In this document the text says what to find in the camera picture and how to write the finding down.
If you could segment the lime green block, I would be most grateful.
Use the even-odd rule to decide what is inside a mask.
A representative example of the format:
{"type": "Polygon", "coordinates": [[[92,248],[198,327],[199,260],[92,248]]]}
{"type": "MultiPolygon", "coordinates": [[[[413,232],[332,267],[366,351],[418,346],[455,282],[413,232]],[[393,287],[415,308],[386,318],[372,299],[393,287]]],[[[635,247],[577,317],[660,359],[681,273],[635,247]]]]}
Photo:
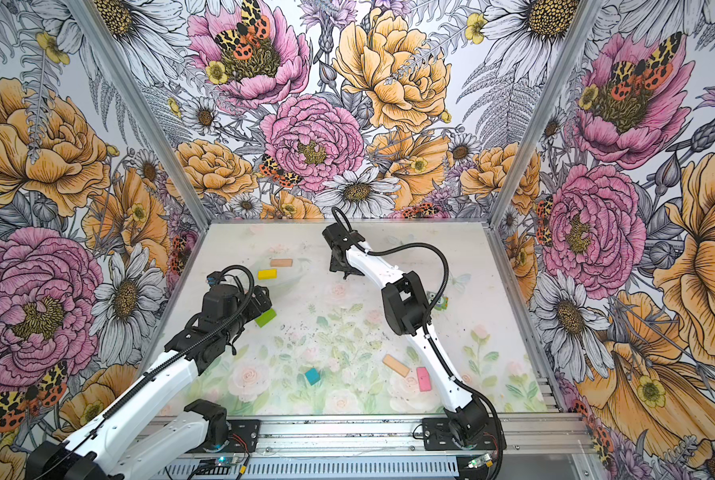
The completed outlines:
{"type": "Polygon", "coordinates": [[[272,322],[277,317],[277,312],[275,309],[269,309],[259,317],[255,319],[255,322],[259,328],[263,328],[272,322]]]}

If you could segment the natural wood block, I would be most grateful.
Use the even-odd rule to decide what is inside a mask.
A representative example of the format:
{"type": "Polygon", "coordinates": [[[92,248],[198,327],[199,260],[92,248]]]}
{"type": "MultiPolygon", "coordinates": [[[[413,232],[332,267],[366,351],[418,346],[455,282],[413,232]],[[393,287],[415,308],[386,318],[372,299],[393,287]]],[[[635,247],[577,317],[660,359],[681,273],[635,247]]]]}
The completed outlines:
{"type": "Polygon", "coordinates": [[[294,264],[294,260],[290,258],[278,258],[270,261],[270,266],[273,268],[290,268],[294,264]]]}
{"type": "Polygon", "coordinates": [[[387,354],[383,358],[383,365],[387,366],[387,368],[391,369],[391,371],[397,373],[397,375],[406,378],[409,375],[409,372],[411,372],[411,369],[407,367],[407,365],[403,364],[403,362],[397,360],[397,358],[387,354]]]}

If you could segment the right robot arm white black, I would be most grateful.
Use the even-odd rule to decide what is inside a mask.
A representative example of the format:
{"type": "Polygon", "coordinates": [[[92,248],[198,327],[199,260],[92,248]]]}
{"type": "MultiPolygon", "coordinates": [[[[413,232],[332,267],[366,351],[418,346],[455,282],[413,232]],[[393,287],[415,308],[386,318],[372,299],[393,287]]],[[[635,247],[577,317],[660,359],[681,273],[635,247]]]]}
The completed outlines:
{"type": "Polygon", "coordinates": [[[331,272],[341,272],[345,277],[365,276],[381,288],[387,325],[395,335],[409,341],[423,360],[441,398],[453,443],[461,449],[469,449],[489,440],[493,451],[505,451],[507,441],[493,401],[463,382],[433,326],[433,310],[449,282],[449,262],[445,254],[423,242],[375,250],[350,224],[341,222],[327,226],[323,238],[331,250],[331,272]],[[383,259],[412,249],[427,250],[441,260],[443,279],[433,297],[427,295],[419,274],[403,271],[383,259]]]}

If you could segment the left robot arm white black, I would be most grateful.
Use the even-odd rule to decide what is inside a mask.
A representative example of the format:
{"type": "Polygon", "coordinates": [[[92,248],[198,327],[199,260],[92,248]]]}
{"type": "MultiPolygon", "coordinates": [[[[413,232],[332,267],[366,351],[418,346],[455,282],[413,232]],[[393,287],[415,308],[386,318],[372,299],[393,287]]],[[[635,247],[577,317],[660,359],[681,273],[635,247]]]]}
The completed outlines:
{"type": "Polygon", "coordinates": [[[189,404],[167,426],[139,440],[157,414],[270,312],[268,288],[249,268],[231,265],[207,278],[202,309],[149,367],[102,413],[60,443],[46,442],[26,464],[28,479],[149,479],[196,448],[221,449],[230,437],[225,408],[189,404]]]}

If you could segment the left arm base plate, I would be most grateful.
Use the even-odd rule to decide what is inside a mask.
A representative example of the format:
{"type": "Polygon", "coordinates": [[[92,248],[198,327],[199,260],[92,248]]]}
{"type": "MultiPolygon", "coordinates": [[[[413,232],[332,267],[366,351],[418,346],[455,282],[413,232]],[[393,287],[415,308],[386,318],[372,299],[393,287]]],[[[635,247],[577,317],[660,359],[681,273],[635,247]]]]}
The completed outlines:
{"type": "Polygon", "coordinates": [[[254,453],[262,422],[257,419],[234,419],[209,423],[206,439],[188,450],[189,454],[254,453]]]}

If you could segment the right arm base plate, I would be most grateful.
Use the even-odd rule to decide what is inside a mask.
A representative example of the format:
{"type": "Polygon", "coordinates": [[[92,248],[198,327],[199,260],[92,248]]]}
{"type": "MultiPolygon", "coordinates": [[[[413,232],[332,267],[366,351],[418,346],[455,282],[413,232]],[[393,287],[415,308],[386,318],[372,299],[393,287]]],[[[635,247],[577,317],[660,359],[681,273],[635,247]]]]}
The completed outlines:
{"type": "Polygon", "coordinates": [[[499,438],[497,428],[491,424],[485,432],[477,434],[475,439],[465,445],[453,437],[449,428],[449,419],[445,417],[426,417],[421,420],[421,427],[415,430],[415,436],[423,441],[425,451],[477,450],[491,451],[507,449],[507,440],[499,438]]]}

